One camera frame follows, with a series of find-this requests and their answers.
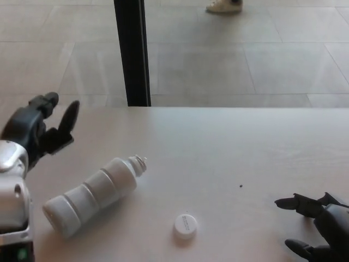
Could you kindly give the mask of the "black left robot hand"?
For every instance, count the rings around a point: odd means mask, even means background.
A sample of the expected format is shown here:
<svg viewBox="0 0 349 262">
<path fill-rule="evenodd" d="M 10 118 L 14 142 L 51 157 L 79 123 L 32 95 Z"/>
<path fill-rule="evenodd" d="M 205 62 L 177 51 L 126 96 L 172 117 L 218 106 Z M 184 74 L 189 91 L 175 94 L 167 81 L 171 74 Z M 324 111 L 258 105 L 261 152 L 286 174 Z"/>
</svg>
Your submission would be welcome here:
<svg viewBox="0 0 349 262">
<path fill-rule="evenodd" d="M 71 134 L 79 115 L 80 102 L 67 107 L 58 128 L 46 129 L 49 118 L 59 102 L 56 92 L 38 95 L 25 107 L 18 108 L 1 132 L 1 172 L 11 170 L 17 163 L 24 164 L 25 176 L 46 154 L 64 149 L 74 138 Z"/>
</svg>

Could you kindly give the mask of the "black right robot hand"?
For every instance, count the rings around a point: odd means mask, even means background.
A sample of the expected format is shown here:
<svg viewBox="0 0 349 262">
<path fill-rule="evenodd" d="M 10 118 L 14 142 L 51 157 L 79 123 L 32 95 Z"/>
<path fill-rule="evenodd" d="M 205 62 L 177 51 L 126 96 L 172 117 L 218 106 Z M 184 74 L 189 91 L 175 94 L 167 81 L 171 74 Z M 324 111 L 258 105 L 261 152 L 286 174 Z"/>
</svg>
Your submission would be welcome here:
<svg viewBox="0 0 349 262">
<path fill-rule="evenodd" d="M 300 240 L 285 240 L 293 253 L 307 261 L 348 261 L 348 205 L 327 192 L 317 200 L 294 193 L 293 197 L 278 199 L 275 204 L 312 218 L 327 242 L 326 246 L 313 247 Z"/>
</svg>

